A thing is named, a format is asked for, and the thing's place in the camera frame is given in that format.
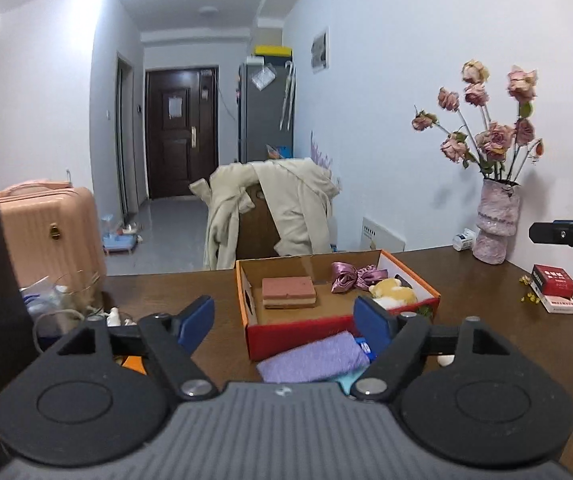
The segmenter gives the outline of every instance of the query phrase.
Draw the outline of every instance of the yellow and white stuffed animal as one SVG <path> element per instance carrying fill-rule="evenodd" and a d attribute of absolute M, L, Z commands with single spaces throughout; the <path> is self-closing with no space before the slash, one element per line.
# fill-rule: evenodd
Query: yellow and white stuffed animal
<path fill-rule="evenodd" d="M 386 309 L 417 303 L 417 296 L 413 289 L 401 285 L 400 280 L 387 278 L 376 285 L 371 285 L 368 290 L 373 295 L 375 303 Z"/>

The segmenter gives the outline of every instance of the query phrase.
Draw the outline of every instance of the gray refrigerator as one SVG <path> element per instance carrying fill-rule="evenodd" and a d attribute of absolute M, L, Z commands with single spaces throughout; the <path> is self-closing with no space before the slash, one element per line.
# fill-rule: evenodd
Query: gray refrigerator
<path fill-rule="evenodd" d="M 288 70 L 278 63 L 279 61 L 271 62 L 277 75 L 273 82 L 263 90 L 259 90 L 252 81 L 252 77 L 263 67 L 246 63 L 240 66 L 240 85 L 238 88 L 238 155 L 240 162 L 266 160 L 268 158 L 267 144 L 275 149 L 280 149 L 281 152 L 284 150 L 290 154 L 289 156 L 292 156 L 293 118 L 291 118 L 291 124 L 288 127 L 288 103 L 284 124 L 280 130 Z"/>

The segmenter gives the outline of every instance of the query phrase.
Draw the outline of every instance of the vase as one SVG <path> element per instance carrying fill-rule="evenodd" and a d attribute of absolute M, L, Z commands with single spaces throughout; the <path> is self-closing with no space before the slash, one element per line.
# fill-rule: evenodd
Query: vase
<path fill-rule="evenodd" d="M 473 256 L 487 264 L 499 265 L 506 259 L 508 237 L 517 230 L 520 196 L 516 184 L 484 179 L 477 208 L 479 234 Z"/>

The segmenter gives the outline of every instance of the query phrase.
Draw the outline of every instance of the floor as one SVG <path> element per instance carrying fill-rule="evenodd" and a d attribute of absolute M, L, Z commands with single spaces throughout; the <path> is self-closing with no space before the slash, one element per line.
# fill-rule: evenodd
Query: floor
<path fill-rule="evenodd" d="M 201 200 L 161 198 L 140 207 L 134 221 L 142 243 L 132 254 L 106 257 L 109 276 L 202 270 L 208 208 Z"/>

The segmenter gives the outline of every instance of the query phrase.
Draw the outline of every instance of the wooden table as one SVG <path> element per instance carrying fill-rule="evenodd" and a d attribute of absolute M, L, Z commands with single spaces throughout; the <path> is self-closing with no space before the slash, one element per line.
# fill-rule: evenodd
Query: wooden table
<path fill-rule="evenodd" d="M 573 397 L 573 316 L 548 314 L 541 304 L 528 300 L 522 303 L 527 291 L 519 283 L 522 269 L 509 263 L 489 266 L 475 260 L 471 251 L 458 253 L 450 247 L 396 256 L 442 294 L 437 323 L 460 324 L 466 316 L 480 316 Z M 107 280 L 105 290 L 136 319 L 154 312 L 176 314 L 201 294 L 211 295 L 215 326 L 194 360 L 218 386 L 260 380 L 247 356 L 232 270 L 118 276 Z M 573 435 L 561 462 L 573 472 Z"/>

